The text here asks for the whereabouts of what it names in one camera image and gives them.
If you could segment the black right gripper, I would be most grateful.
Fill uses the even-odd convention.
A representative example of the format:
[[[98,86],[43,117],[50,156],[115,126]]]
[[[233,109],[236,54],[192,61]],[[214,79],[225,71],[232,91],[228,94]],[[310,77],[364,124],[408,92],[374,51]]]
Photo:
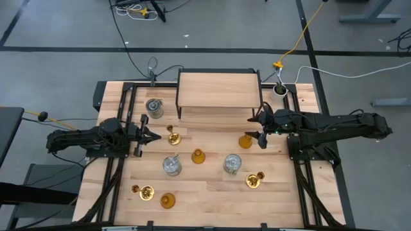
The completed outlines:
[[[276,133],[276,131],[288,120],[288,111],[285,109],[277,110],[274,113],[261,111],[257,116],[247,119],[248,122],[259,123],[262,126],[262,132],[245,132],[255,139],[258,139],[259,147],[265,149],[267,147],[267,135]]]

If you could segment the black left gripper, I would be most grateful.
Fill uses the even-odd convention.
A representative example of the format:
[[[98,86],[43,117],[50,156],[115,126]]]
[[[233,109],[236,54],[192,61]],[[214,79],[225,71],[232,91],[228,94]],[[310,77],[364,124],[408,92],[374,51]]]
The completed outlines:
[[[148,116],[142,114],[140,118],[141,126],[138,127],[135,123],[130,123],[128,125],[127,136],[130,141],[137,142],[137,147],[134,149],[134,156],[142,156],[142,146],[147,145],[153,141],[161,139],[161,136],[151,132],[146,126],[148,124]]]

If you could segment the brass candlestick holder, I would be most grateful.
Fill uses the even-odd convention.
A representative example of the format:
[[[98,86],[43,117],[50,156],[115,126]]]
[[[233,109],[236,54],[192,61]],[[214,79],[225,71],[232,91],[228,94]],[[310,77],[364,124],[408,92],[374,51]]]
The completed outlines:
[[[170,124],[166,127],[166,129],[167,131],[170,132],[170,135],[168,136],[168,142],[173,146],[178,145],[181,142],[180,134],[177,132],[174,132],[173,126]]]
[[[142,199],[143,201],[150,201],[155,194],[155,189],[151,185],[145,185],[142,187],[133,185],[131,187],[131,191],[134,194],[138,194],[140,199]]]
[[[264,177],[265,177],[264,172],[258,172],[256,174],[249,174],[247,175],[245,182],[247,186],[250,187],[251,189],[256,189],[259,187]]]

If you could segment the silver scented candle tin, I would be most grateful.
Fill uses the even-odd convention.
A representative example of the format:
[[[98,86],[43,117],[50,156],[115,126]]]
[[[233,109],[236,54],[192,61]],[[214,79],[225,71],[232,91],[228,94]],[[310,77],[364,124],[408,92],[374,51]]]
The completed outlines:
[[[161,99],[149,99],[146,102],[145,107],[151,118],[159,119],[164,113],[162,105],[163,103]]]
[[[175,154],[174,156],[166,157],[162,163],[162,167],[169,176],[179,175],[182,171],[179,155]]]
[[[230,175],[236,175],[240,170],[242,161],[237,154],[229,154],[223,162],[223,169]]]

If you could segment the white pot with green plant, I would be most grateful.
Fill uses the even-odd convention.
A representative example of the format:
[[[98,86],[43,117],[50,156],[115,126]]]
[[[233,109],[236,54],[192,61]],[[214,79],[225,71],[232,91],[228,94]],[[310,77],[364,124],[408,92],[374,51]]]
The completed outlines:
[[[284,84],[281,82],[276,82],[275,86],[273,88],[274,93],[276,93],[278,96],[285,96],[287,93],[287,88]]]

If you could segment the wooden shelf riser black legs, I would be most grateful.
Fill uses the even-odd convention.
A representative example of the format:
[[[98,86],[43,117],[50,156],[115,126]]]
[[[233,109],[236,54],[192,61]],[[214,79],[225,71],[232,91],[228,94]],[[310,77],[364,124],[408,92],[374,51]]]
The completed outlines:
[[[178,118],[183,108],[260,109],[260,72],[253,68],[179,69],[175,105]]]

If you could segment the dark grey desk base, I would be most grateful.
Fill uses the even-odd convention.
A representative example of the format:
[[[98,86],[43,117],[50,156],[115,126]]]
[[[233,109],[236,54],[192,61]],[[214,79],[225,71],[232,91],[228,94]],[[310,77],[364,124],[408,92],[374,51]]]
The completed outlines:
[[[7,229],[20,219],[71,219],[82,169],[76,165],[31,164],[21,185],[0,183],[0,206],[13,205]]]

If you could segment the black stand leg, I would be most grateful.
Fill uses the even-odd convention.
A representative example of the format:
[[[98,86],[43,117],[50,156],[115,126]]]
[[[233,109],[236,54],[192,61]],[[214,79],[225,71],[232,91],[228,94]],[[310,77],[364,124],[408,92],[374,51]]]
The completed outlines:
[[[162,22],[166,22],[166,17],[164,12],[160,9],[160,6],[155,2],[155,0],[149,0],[152,6],[154,7],[155,11],[157,12],[157,15],[159,16],[160,20]]]

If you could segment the grey floor bar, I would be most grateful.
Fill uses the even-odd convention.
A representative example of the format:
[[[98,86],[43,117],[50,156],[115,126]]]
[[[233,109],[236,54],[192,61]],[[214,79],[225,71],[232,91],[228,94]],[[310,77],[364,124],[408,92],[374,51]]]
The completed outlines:
[[[372,107],[411,107],[411,98],[383,98],[371,101]]]

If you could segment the black desk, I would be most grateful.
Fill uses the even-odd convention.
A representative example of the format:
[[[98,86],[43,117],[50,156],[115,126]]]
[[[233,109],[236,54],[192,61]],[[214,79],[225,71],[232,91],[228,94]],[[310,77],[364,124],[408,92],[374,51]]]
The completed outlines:
[[[0,167],[22,121],[23,113],[24,109],[21,107],[0,107]]]

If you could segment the black aluminium table frame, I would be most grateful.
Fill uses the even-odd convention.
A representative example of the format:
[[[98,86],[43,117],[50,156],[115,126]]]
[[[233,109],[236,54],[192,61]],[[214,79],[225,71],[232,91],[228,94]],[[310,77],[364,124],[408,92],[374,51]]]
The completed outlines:
[[[270,228],[301,228],[314,224],[316,217],[311,201],[301,205],[295,168],[288,157],[286,137],[273,135],[268,147],[257,144],[243,149],[238,139],[246,131],[259,129],[248,122],[250,108],[184,108],[178,118],[175,108],[176,90],[172,87],[139,87],[123,92],[122,83],[110,81],[105,87],[99,120],[115,117],[119,106],[133,103],[132,119],[138,122],[144,105],[152,98],[161,99],[164,113],[148,123],[161,139],[143,147],[141,157],[129,155],[124,163],[120,186],[113,189],[104,204],[104,219],[115,225],[146,225],[167,227],[251,227],[267,224]],[[181,136],[178,145],[168,142],[168,125]],[[195,164],[191,155],[196,149],[205,153],[205,161]],[[179,155],[182,171],[169,176],[162,163],[166,157]],[[237,154],[242,161],[236,175],[223,169],[227,155]],[[256,189],[247,186],[249,174],[264,172]],[[143,201],[131,191],[133,185],[151,185],[155,194]],[[161,207],[165,193],[175,196],[170,209]]]

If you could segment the grey desk leg frame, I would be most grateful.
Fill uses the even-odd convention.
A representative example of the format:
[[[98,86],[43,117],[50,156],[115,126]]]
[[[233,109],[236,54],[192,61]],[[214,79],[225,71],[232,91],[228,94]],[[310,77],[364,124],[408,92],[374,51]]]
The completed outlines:
[[[397,23],[401,20],[401,14],[385,14],[384,9],[392,0],[379,0],[379,3],[365,14],[341,15],[339,22],[343,23]]]

